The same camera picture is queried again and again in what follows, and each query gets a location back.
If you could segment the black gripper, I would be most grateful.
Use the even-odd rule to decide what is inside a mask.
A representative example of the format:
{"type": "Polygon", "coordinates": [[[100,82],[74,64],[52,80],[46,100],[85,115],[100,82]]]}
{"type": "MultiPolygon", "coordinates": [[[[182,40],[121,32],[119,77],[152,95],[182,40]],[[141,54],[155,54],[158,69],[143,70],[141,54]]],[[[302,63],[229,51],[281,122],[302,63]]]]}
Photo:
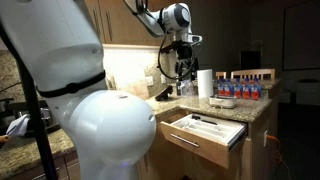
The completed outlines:
{"type": "Polygon", "coordinates": [[[179,81],[194,80],[195,72],[198,70],[198,58],[193,47],[183,43],[177,49],[177,62],[175,65],[175,73],[179,81]]]}

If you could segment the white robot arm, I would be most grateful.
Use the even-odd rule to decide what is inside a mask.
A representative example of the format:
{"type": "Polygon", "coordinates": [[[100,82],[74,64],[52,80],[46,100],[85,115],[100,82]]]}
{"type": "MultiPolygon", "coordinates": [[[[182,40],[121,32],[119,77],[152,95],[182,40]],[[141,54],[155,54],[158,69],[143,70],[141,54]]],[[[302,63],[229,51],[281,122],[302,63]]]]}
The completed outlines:
{"type": "Polygon", "coordinates": [[[0,22],[7,48],[72,140],[81,180],[139,180],[156,117],[145,100],[107,88],[104,49],[84,0],[0,0],[0,22]]]}

